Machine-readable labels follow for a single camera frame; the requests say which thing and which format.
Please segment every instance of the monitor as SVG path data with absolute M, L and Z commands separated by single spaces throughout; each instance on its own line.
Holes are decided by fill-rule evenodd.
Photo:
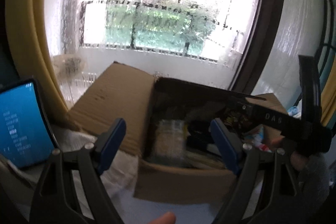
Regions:
M 24 168 L 47 160 L 55 147 L 37 82 L 25 80 L 0 90 L 0 153 Z

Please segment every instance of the curtain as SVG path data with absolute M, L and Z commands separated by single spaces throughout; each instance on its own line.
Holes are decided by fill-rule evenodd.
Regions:
M 322 124 L 327 126 L 336 111 L 336 59 L 321 96 Z
M 20 77 L 33 75 L 39 81 L 49 119 L 65 123 L 68 109 L 49 55 L 44 0 L 6 0 L 5 20 L 9 48 Z

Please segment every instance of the window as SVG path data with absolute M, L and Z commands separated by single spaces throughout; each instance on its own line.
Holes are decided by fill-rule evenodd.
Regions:
M 148 73 L 227 89 L 249 39 L 258 2 L 63 0 L 66 37 L 49 47 L 75 55 L 86 65 L 82 75 L 61 86 L 73 94 L 78 81 L 86 81 L 85 75 L 99 76 L 119 61 Z M 85 88 L 76 91 L 78 96 Z M 67 101 L 74 103 L 77 99 L 64 89 Z

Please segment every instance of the laptop screen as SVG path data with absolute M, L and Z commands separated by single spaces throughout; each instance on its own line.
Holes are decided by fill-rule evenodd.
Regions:
M 54 149 L 33 82 L 0 93 L 0 153 L 18 168 L 45 161 Z

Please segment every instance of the screw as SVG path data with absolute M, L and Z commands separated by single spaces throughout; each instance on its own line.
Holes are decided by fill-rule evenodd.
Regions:
M 252 146 L 250 143 L 244 143 L 244 144 L 243 144 L 243 149 L 244 149 L 244 150 L 248 150 L 248 151 L 249 151 L 249 150 L 252 149 L 252 147 L 253 147 L 253 146 Z
M 277 153 L 283 156 L 285 154 L 285 150 L 283 148 L 278 148 Z
M 94 143 L 91 143 L 91 142 L 90 142 L 90 143 L 86 143 L 86 144 L 84 145 L 85 149 L 87 149 L 87 150 L 92 149 L 94 146 L 95 146 Z
M 54 149 L 54 150 L 52 151 L 52 154 L 53 154 L 54 156 L 57 156 L 59 153 L 61 153 L 61 150 L 59 150 L 58 148 L 56 148 L 56 149 Z

